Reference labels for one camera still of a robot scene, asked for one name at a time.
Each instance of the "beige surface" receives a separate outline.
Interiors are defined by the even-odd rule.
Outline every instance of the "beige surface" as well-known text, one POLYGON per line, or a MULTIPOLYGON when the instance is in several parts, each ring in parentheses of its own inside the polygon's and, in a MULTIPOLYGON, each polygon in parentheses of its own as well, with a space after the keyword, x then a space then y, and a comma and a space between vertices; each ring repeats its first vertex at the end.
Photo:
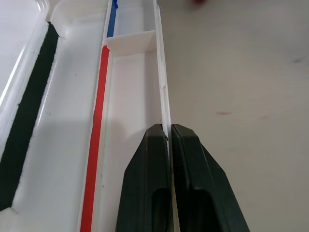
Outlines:
POLYGON ((309 231, 309 1, 159 1, 173 123, 225 170, 251 232, 309 231))

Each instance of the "red object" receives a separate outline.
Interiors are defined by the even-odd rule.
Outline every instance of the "red object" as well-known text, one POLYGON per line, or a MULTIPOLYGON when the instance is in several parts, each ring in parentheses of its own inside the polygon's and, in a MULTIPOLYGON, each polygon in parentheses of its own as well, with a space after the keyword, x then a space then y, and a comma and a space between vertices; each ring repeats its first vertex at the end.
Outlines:
POLYGON ((101 121, 103 114, 103 103, 109 52, 110 51, 107 46, 104 46, 101 54, 101 64, 98 76, 96 105, 93 112, 93 124, 90 138, 89 157, 80 230, 81 232, 91 232, 93 202, 95 197, 97 176, 98 148, 100 143, 101 121))
POLYGON ((192 2, 194 2, 196 4, 202 4, 202 3, 206 2, 206 0, 192 0, 192 2))

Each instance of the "white plastic tray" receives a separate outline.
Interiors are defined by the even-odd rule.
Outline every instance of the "white plastic tray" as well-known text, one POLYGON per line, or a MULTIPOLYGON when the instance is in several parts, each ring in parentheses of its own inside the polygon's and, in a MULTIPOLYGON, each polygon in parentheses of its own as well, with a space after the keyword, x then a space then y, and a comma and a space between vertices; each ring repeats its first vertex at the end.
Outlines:
POLYGON ((62 0, 51 14, 60 36, 55 60, 13 206, 0 212, 0 231, 80 230, 102 62, 108 68, 91 231, 115 230, 123 174, 145 131, 162 123, 169 135, 156 1, 118 0, 114 36, 107 38, 111 6, 112 0, 62 0), (104 61, 103 46, 110 50, 104 61))

